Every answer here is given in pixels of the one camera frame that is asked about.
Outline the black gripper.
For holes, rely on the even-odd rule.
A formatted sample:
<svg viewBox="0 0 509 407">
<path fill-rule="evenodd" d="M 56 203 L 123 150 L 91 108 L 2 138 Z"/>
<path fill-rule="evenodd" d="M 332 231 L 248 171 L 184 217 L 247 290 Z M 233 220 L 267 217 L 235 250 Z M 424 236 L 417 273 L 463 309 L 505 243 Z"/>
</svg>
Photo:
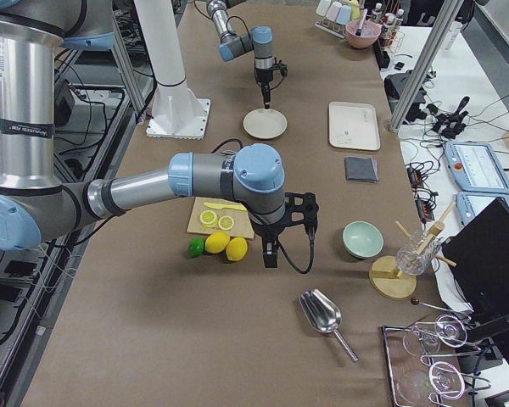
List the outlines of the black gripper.
<svg viewBox="0 0 509 407">
<path fill-rule="evenodd" d="M 271 107 L 271 87 L 270 83 L 273 81 L 273 70 L 254 68 L 254 78 L 258 85 L 260 85 L 263 105 L 265 109 Z"/>
<path fill-rule="evenodd" d="M 266 268 L 277 268 L 277 239 L 287 227 L 285 216 L 271 219 L 254 212 L 250 213 L 251 226 L 254 233 L 262 238 L 262 257 Z"/>
</svg>

